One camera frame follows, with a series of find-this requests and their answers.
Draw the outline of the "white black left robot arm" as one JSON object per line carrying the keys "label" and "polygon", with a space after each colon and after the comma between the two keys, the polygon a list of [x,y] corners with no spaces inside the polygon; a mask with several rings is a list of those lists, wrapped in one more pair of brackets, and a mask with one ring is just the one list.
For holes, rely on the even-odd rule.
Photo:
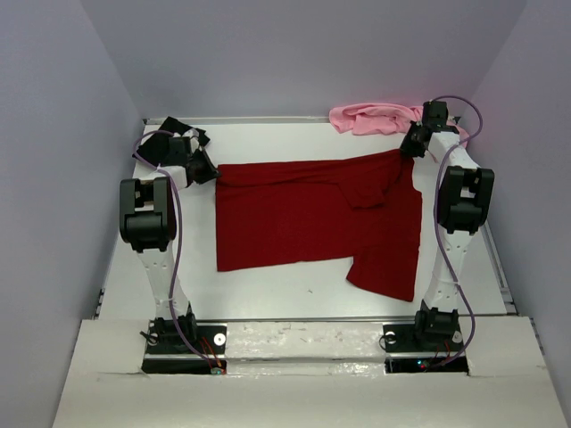
{"label": "white black left robot arm", "polygon": [[[152,136],[167,137],[166,155],[156,165],[138,152],[143,140]],[[153,169],[145,177],[120,182],[120,237],[143,264],[153,293],[153,325],[143,337],[150,346],[189,351],[208,362],[209,356],[195,347],[200,342],[199,329],[178,278],[183,243],[179,191],[218,178],[220,173],[194,131],[148,132],[136,140],[133,154]]]}

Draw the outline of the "red t shirt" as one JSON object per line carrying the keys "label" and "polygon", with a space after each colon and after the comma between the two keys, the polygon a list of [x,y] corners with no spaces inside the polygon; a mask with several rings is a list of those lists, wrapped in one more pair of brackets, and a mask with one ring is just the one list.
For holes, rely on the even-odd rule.
{"label": "red t shirt", "polygon": [[423,208],[414,166],[398,150],[220,166],[218,271],[350,258],[349,283],[413,301]]}

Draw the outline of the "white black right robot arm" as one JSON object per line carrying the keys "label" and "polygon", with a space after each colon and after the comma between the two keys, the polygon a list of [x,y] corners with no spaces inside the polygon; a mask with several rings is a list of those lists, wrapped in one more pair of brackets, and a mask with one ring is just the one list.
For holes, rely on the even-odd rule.
{"label": "white black right robot arm", "polygon": [[495,180],[494,172],[479,166],[467,151],[468,142],[482,131],[482,115],[476,114],[476,132],[462,137],[449,123],[449,100],[462,101],[478,111],[457,95],[427,101],[421,119],[410,123],[400,147],[401,154],[410,158],[422,158],[430,152],[438,164],[432,214],[437,253],[430,284],[410,328],[410,338],[420,350],[434,350],[452,341],[459,331],[460,304],[468,310],[471,324],[461,350],[474,336],[475,315],[459,277],[468,247],[487,220]]}

